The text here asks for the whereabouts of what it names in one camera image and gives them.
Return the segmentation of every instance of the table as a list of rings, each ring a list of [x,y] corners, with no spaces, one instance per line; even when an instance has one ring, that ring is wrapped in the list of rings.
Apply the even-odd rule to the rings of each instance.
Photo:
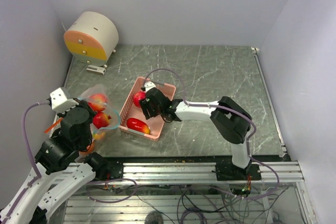
[[[251,138],[252,154],[281,155],[281,140],[267,99],[258,63],[250,47],[118,45],[108,61],[105,76],[86,72],[86,65],[74,59],[66,88],[74,97],[102,83],[113,107],[120,111],[138,76],[155,68],[171,68],[187,86],[187,100],[215,101],[222,96],[234,99],[253,118],[257,133]],[[177,77],[166,71],[151,79],[174,84],[175,98],[182,95]],[[198,121],[165,124],[158,142],[120,132],[96,141],[102,156],[212,156],[229,155],[229,143],[211,123]]]

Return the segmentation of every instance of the gray marble tabletop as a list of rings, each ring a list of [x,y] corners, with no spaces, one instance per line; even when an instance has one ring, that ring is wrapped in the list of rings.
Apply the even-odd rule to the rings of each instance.
[[[214,101],[229,96],[244,108],[257,125],[251,138],[252,154],[280,155],[281,144],[250,47],[233,46],[133,46],[119,45],[108,61],[105,76],[85,71],[86,65],[74,60],[67,89],[74,97],[102,83],[113,107],[120,111],[136,78],[155,68],[170,68],[183,78],[187,100]],[[155,72],[151,79],[177,87],[175,98],[182,95],[178,79],[166,71]],[[226,140],[211,123],[199,121],[165,124],[158,142],[120,132],[96,141],[102,156],[210,156],[229,155]]]

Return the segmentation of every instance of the bag of fruit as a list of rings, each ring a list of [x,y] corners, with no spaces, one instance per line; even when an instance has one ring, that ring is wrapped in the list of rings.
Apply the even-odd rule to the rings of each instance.
[[[114,130],[120,125],[120,115],[112,107],[102,84],[96,84],[87,89],[78,99],[87,101],[92,110],[97,112],[91,124],[94,140],[103,138],[106,131]]]

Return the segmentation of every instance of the floor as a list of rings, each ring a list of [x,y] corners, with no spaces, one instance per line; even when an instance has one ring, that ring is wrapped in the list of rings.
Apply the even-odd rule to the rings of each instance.
[[[183,78],[187,100],[205,102],[229,96],[244,108],[257,125],[251,139],[252,154],[281,155],[279,134],[272,116],[258,65],[250,47],[119,45],[108,61],[105,76],[85,71],[86,65],[74,60],[66,87],[78,97],[87,88],[102,83],[113,107],[120,111],[138,76],[155,68],[170,68]],[[159,71],[151,77],[177,87],[173,74]],[[210,156],[229,155],[227,141],[211,123],[184,121],[165,124],[158,142],[121,133],[119,129],[97,141],[96,151],[103,156]]]

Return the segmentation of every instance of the gray wall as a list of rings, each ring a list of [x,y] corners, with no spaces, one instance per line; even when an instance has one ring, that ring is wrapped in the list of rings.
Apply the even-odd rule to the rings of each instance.
[[[0,0],[0,208],[14,197],[31,168],[20,131],[22,112],[64,81],[70,56],[63,33],[49,0]],[[34,154],[53,116],[49,106],[29,113]]]
[[[336,0],[289,0],[260,61],[281,131],[321,223],[335,223]]]
[[[50,0],[68,28],[85,10],[116,25],[123,44],[260,47],[287,0]]]

